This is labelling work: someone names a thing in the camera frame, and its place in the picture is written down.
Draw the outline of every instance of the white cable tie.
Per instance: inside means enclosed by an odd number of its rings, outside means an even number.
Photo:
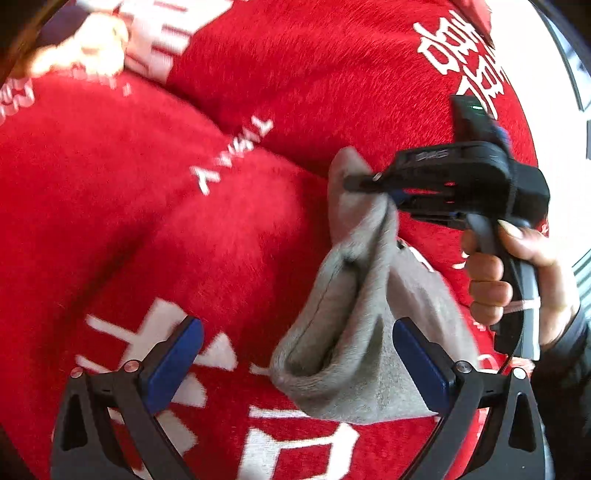
[[[515,300],[509,303],[504,309],[503,314],[523,312],[524,310],[536,310],[542,306],[540,297],[532,300]]]

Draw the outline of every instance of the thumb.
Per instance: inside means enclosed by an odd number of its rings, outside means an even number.
[[[518,228],[505,220],[499,220],[499,237],[507,252],[515,258],[526,260],[538,268],[556,263],[556,251],[552,243],[537,230]]]

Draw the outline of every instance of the white chinese characters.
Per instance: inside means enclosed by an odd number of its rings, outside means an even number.
[[[505,94],[503,84],[509,83],[509,80],[496,61],[494,50],[484,42],[474,26],[454,11],[450,10],[450,14],[451,19],[439,19],[439,28],[435,33],[429,32],[418,22],[413,25],[421,35],[417,52],[423,54],[442,75],[450,72],[461,75],[456,94],[465,95],[470,91],[486,111],[498,119],[493,100],[497,95]],[[482,46],[483,53],[479,51],[479,46]],[[478,55],[475,70],[468,66],[471,52]]]

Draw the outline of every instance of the human hand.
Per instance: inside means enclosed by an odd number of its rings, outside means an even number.
[[[506,250],[515,258],[526,260],[538,272],[540,290],[540,346],[552,347],[566,331],[579,311],[580,300],[572,269],[557,255],[552,242],[532,229],[517,228],[499,221],[499,237]],[[490,326],[503,315],[503,307],[512,300],[513,289],[501,281],[503,263],[500,258],[476,252],[478,241],[472,231],[464,232],[462,249],[470,255],[466,271],[472,280],[470,307],[472,317]]]
[[[26,61],[24,76],[82,66],[88,74],[112,76],[123,69],[129,32],[123,20],[90,14],[78,31],[56,46],[39,48]]]

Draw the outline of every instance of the black sleeve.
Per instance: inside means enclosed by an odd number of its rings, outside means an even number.
[[[66,4],[43,26],[35,48],[58,45],[82,26],[89,13],[76,4]]]
[[[554,461],[556,480],[591,474],[591,330],[589,312],[544,352],[531,378]]]

